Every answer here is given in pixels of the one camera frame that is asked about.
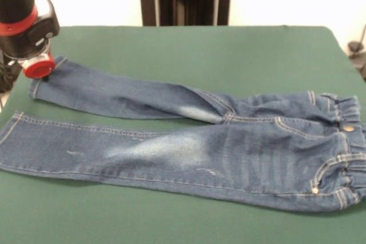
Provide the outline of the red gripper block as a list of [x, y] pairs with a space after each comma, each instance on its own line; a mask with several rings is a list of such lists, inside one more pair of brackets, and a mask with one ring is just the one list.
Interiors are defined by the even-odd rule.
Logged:
[[55, 68], [55, 60], [50, 53], [42, 53], [34, 58], [27, 59], [22, 63], [23, 73], [31, 79], [49, 80], [49, 74]]

